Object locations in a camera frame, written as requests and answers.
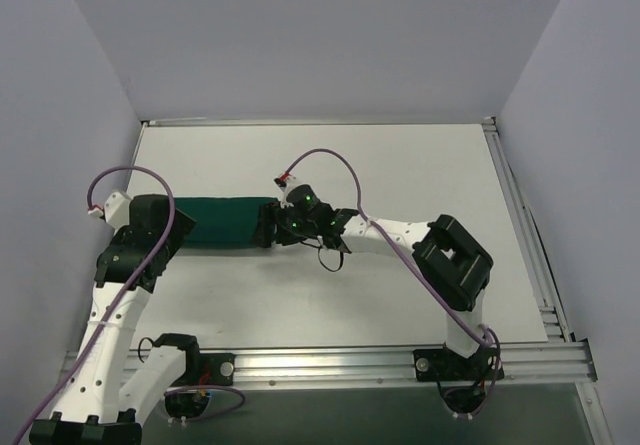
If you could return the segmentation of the green surgical cloth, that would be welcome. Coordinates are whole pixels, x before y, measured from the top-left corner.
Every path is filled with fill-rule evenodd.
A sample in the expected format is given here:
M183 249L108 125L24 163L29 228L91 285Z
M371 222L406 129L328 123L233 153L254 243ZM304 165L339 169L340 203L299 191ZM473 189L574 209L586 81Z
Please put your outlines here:
M275 197L178 197L177 210L195 221L183 247L199 250L259 248L261 208Z

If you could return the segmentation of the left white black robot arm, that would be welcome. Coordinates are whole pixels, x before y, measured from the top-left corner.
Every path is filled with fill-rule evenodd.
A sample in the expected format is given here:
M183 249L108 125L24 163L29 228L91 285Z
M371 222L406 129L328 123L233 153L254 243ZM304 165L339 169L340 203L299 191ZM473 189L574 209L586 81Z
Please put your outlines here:
M114 192L104 205L115 231L99 255L91 314L79 356L32 444L139 444L142 427L167 389L202 370L196 337L163 333L130 379L124 369L137 324L157 279L195 226L163 195Z

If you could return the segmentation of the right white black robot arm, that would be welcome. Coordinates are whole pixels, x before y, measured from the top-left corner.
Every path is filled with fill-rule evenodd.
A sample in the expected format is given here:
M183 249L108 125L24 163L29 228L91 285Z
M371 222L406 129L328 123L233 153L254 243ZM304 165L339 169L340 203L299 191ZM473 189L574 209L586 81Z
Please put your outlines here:
M455 377L467 377L479 367L480 348L498 345L482 318L494 261L452 216L431 222L373 218L357 209L334 208L302 184L287 188L281 201L258 208L254 240L262 248L314 240L343 255L400 259L446 313L444 365Z

